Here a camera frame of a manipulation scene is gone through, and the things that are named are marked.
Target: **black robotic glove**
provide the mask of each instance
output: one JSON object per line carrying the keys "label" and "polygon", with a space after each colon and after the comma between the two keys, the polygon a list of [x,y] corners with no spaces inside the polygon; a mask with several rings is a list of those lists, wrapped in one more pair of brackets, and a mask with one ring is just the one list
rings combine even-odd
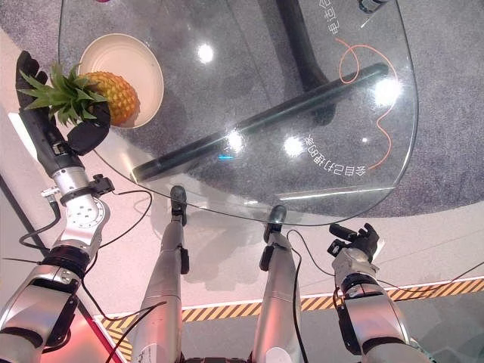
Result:
{"label": "black robotic glove", "polygon": [[110,128],[110,113],[107,102],[94,105],[92,114],[96,119],[83,122],[67,134],[67,141],[56,126],[55,118],[49,119],[48,107],[26,109],[35,98],[19,92],[19,89],[31,89],[32,86],[22,77],[33,77],[37,82],[45,84],[47,74],[39,72],[39,62],[33,59],[29,52],[22,51],[17,59],[15,88],[20,104],[20,118],[26,126],[37,151],[37,159],[44,166],[49,176],[59,169],[70,166],[81,166],[77,157],[85,155],[97,147],[107,136]]}
{"label": "black robotic glove", "polygon": [[330,225],[330,233],[347,242],[336,239],[333,241],[327,251],[329,254],[336,257],[343,248],[357,248],[365,253],[365,255],[368,257],[369,263],[371,263],[371,261],[373,261],[373,255],[375,252],[377,252],[378,240],[380,239],[380,236],[378,236],[378,233],[370,224],[365,223],[365,228],[366,230],[361,228],[357,233],[351,229],[343,227],[342,225],[333,223]]}

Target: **pineapple crown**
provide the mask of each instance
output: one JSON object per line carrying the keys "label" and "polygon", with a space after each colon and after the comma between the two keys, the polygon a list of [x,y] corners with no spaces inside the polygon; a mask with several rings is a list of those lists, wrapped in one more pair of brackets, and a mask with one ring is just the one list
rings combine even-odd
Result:
{"label": "pineapple crown", "polygon": [[92,82],[83,76],[77,76],[75,65],[69,72],[69,76],[62,74],[62,66],[54,64],[51,68],[51,83],[44,85],[32,76],[20,71],[22,77],[33,87],[31,89],[19,89],[25,95],[35,97],[34,102],[25,107],[26,110],[49,107],[49,119],[57,113],[57,119],[63,125],[96,119],[89,113],[92,106],[98,102],[106,101],[102,95],[96,93],[96,82]]}

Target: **white bowl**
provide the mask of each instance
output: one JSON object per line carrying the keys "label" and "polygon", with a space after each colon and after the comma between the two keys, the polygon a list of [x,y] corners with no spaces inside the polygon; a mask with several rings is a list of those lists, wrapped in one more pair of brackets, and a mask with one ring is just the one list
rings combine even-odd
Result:
{"label": "white bowl", "polygon": [[139,114],[119,127],[143,126],[157,113],[163,99],[163,74],[158,60],[143,42],[126,34],[107,34],[84,50],[80,63],[79,74],[111,72],[135,89],[140,101]]}

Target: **pineapple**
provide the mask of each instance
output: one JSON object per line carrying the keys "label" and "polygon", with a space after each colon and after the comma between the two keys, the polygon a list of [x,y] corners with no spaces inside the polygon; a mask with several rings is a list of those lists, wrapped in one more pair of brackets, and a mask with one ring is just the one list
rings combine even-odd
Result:
{"label": "pineapple", "polygon": [[65,77],[60,64],[55,64],[51,69],[52,87],[22,73],[33,89],[19,91],[36,98],[26,109],[50,107],[49,117],[57,113],[60,123],[77,125],[95,119],[90,114],[92,106],[107,101],[112,125],[119,126],[136,117],[139,111],[138,96],[124,78],[101,71],[77,76],[76,68],[73,67],[69,76]]}

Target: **chinese characters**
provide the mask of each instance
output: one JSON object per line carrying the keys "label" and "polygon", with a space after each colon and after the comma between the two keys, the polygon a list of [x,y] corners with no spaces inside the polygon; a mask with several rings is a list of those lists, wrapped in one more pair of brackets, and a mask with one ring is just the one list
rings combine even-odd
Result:
{"label": "chinese characters", "polygon": [[319,6],[323,8],[324,19],[329,23],[327,29],[335,36],[340,28],[340,22],[337,19],[331,0],[319,0]]}
{"label": "chinese characters", "polygon": [[366,173],[366,166],[348,166],[338,164],[330,159],[327,159],[323,153],[318,150],[311,135],[309,135],[307,138],[304,138],[304,142],[308,146],[306,150],[308,151],[309,156],[312,158],[312,161],[323,170],[336,175],[344,176],[362,176]]}

